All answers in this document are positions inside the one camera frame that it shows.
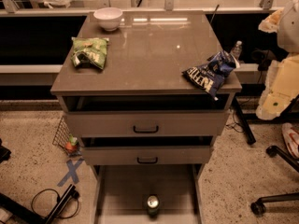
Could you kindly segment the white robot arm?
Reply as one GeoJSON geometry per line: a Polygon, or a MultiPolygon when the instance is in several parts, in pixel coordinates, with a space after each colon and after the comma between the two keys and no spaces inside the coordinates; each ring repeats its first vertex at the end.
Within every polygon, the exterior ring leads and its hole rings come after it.
{"type": "Polygon", "coordinates": [[[262,20],[258,27],[278,35],[278,46],[288,52],[281,62],[273,60],[268,67],[265,90],[259,100],[256,115],[271,120],[299,95],[299,0],[291,0],[262,20]]]}

